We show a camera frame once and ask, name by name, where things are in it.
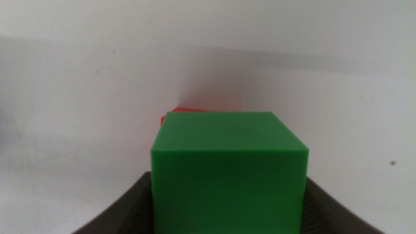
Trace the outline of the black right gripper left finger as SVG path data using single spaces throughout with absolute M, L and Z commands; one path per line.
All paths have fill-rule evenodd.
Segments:
M 151 173 L 145 172 L 126 193 L 74 234 L 151 232 Z

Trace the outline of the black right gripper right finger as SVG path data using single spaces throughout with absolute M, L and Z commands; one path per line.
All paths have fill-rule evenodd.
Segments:
M 301 234 L 384 233 L 340 204 L 308 177 Z

